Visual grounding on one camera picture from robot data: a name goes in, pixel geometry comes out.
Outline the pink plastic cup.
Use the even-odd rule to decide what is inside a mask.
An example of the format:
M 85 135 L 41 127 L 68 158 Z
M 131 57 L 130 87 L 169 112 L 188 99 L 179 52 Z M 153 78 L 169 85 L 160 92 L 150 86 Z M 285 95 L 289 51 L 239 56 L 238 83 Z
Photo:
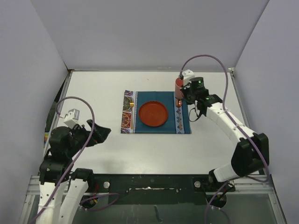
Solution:
M 183 93 L 182 93 L 182 91 L 181 91 L 181 88 L 182 88 L 182 86 L 183 86 L 183 80 L 182 79 L 180 79 L 180 78 L 177 78 L 176 80 L 175 80 L 175 97 L 177 98 L 177 99 L 183 99 Z

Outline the copper spoon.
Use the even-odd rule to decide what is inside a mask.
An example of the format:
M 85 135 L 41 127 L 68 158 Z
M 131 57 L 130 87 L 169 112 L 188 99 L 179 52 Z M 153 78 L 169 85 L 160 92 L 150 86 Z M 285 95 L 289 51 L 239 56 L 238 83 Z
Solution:
M 182 106 L 182 100 L 176 99 L 176 107 L 178 108 L 178 122 L 179 122 L 179 129 L 182 130 L 182 123 L 181 123 L 181 111 L 180 107 Z

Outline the blue patterned placemat cloth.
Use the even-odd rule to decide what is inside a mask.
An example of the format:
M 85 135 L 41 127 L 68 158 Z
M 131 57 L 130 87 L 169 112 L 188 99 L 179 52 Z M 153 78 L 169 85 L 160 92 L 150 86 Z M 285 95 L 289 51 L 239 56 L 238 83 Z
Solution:
M 135 106 L 134 112 L 134 129 L 130 129 L 131 108 L 130 102 L 133 101 Z M 144 103 L 148 101 L 158 101 L 164 104 L 168 110 L 167 121 L 158 127 L 150 127 L 143 124 L 138 116 L 138 110 Z M 178 108 L 176 107 L 176 97 L 173 91 L 124 91 L 121 133 L 155 133 L 155 134 L 191 134 L 191 126 L 189 121 L 189 111 L 186 102 L 182 101 L 181 123 L 182 130 L 179 129 Z

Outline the red round plate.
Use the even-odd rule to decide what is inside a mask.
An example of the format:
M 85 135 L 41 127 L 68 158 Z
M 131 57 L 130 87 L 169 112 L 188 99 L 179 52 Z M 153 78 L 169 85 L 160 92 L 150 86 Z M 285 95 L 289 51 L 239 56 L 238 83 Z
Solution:
M 140 121 L 150 127 L 163 125 L 168 119 L 168 110 L 164 104 L 158 101 L 148 101 L 138 110 Z

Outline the copper fork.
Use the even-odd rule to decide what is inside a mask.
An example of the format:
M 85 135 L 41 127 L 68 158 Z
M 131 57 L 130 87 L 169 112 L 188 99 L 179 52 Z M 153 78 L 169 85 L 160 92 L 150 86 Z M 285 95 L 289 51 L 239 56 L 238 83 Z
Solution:
M 134 124 L 134 112 L 135 112 L 134 106 L 135 106 L 134 102 L 131 101 L 131 102 L 130 102 L 130 108 L 131 108 L 130 129 L 131 129 L 131 130 L 134 129 L 134 126 L 133 126 L 133 124 Z

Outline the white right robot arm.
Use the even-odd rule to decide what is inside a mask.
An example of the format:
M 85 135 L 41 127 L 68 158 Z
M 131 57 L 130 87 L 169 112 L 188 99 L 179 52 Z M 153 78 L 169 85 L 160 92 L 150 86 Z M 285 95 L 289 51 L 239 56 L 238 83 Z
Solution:
M 238 120 L 224 106 L 223 99 L 209 93 L 202 77 L 196 77 L 191 70 L 185 70 L 180 73 L 179 78 L 183 81 L 180 91 L 185 102 L 194 104 L 199 115 L 213 121 L 235 146 L 230 162 L 209 172 L 209 188 L 218 191 L 228 180 L 268 168 L 268 137 L 264 133 L 257 134 Z

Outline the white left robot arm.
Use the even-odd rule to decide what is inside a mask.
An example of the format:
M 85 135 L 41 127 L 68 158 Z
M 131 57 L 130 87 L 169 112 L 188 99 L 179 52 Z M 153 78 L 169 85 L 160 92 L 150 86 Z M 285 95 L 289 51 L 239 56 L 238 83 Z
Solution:
M 74 172 L 73 157 L 85 147 L 103 143 L 111 129 L 87 124 L 93 131 L 78 122 L 80 111 L 69 110 L 64 116 L 64 126 L 52 130 L 49 149 L 40 165 L 40 198 L 37 224 L 70 224 L 85 192 L 95 189 L 94 173 L 91 169 L 78 168 Z

